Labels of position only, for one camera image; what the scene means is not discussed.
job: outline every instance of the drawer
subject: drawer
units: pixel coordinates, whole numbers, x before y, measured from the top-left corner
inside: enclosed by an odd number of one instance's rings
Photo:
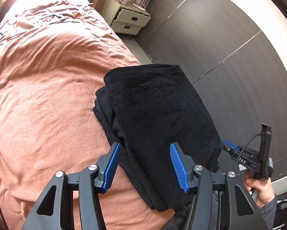
[[[113,21],[110,27],[113,29],[115,33],[123,33],[123,34],[130,34],[130,35],[137,35],[142,28],[134,24],[117,22],[116,20]]]
[[[144,16],[130,10],[121,9],[121,11],[117,14],[116,21],[144,27],[150,21],[150,19],[151,17]]]

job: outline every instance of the human hand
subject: human hand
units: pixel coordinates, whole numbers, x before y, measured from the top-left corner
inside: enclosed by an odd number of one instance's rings
[[[249,191],[250,195],[252,195],[252,188],[258,190],[258,197],[255,202],[258,207],[268,204],[275,198],[270,178],[265,180],[252,179],[247,170],[244,177],[244,186]]]

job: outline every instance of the person's arm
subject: person's arm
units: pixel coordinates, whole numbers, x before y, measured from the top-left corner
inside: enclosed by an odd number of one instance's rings
[[[273,188],[271,185],[271,179],[268,180],[258,180],[249,178],[250,174],[247,170],[245,173],[244,178],[244,186],[252,194],[252,188],[258,190],[258,197],[256,200],[256,205],[258,206],[260,212],[267,223],[269,230],[272,230],[274,219],[276,216],[276,204],[277,204],[277,197],[276,194],[273,192]]]

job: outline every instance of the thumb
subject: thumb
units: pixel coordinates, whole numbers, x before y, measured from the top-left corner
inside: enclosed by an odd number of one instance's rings
[[[247,183],[249,186],[251,186],[252,188],[257,189],[258,191],[262,191],[262,190],[263,190],[263,187],[264,187],[264,185],[263,185],[264,182],[261,181],[261,180],[258,180],[258,179],[248,178],[248,179],[246,180],[246,183]]]

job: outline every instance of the bed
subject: bed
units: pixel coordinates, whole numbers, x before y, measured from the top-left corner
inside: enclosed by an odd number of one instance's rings
[[[95,91],[110,69],[139,62],[87,0],[18,0],[0,38],[0,205],[20,230],[56,171],[107,153]],[[108,230],[158,230],[174,214],[149,209],[120,167],[100,203]],[[74,221],[80,229],[78,194]]]

